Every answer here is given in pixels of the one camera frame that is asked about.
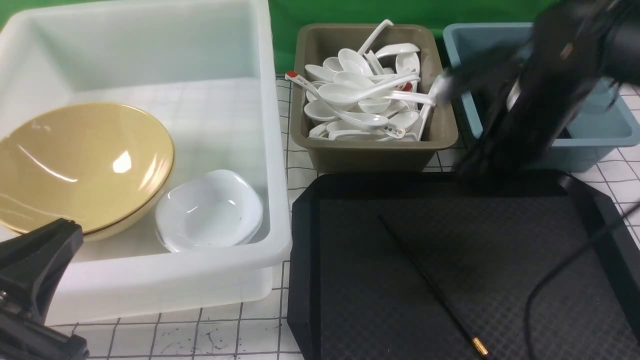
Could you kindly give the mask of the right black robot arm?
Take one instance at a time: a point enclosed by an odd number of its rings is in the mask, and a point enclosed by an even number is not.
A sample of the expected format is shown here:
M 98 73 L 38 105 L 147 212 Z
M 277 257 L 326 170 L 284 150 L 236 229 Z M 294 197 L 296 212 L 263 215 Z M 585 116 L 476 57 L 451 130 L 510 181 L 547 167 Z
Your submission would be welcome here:
M 639 2 L 559 0 L 523 41 L 503 41 L 442 73 L 439 104 L 488 85 L 489 124 L 455 167 L 469 189 L 491 189 L 538 161 L 601 78 L 639 84 Z

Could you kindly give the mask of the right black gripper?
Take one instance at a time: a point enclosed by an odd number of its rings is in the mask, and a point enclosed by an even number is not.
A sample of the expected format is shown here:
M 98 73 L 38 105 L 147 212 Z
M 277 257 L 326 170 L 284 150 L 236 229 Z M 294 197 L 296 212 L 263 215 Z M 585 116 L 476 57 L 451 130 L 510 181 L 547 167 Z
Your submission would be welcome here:
M 441 103 L 505 77 L 519 95 L 503 117 L 494 117 L 455 165 L 464 188 L 497 188 L 539 160 L 574 116 L 603 71 L 602 38 L 612 10 L 544 10 L 527 44 L 531 53 L 515 74 L 524 43 L 503 43 L 442 73 Z

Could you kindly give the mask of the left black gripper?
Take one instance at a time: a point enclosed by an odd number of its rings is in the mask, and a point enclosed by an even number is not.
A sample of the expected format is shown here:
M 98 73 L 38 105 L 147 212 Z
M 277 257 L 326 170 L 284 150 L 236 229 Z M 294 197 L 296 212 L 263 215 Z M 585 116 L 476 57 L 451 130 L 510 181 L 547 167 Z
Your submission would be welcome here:
M 0 355 L 3 360 L 86 360 L 87 340 L 46 326 L 67 267 L 83 244 L 82 227 L 56 219 L 0 245 Z

